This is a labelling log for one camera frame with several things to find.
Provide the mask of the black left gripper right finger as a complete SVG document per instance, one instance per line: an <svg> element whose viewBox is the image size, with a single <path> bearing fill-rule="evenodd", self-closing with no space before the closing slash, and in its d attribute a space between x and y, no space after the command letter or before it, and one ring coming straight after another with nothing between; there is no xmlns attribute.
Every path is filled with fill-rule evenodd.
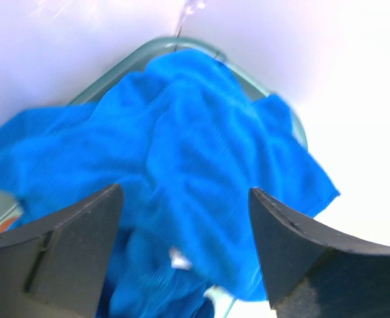
<svg viewBox="0 0 390 318"><path fill-rule="evenodd" d="M390 246L328 227L258 187L249 212L278 317L390 317Z"/></svg>

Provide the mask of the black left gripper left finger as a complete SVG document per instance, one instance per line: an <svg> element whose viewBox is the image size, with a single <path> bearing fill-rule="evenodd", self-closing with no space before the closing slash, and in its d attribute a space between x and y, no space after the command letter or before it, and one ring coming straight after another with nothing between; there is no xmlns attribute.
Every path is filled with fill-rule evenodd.
<svg viewBox="0 0 390 318"><path fill-rule="evenodd" d="M123 202L109 185L0 233L0 317L94 317Z"/></svg>

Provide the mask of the blue towel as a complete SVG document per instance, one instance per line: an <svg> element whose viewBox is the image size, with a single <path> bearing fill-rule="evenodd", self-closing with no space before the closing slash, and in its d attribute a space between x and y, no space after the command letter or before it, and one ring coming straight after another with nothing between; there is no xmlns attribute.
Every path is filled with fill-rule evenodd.
<svg viewBox="0 0 390 318"><path fill-rule="evenodd" d="M98 317L213 317L219 286L265 301L248 192L314 217L338 190L277 95L252 101L195 50L152 60L96 103L28 109L0 127L0 190L17 227L119 184L124 207Z"/></svg>

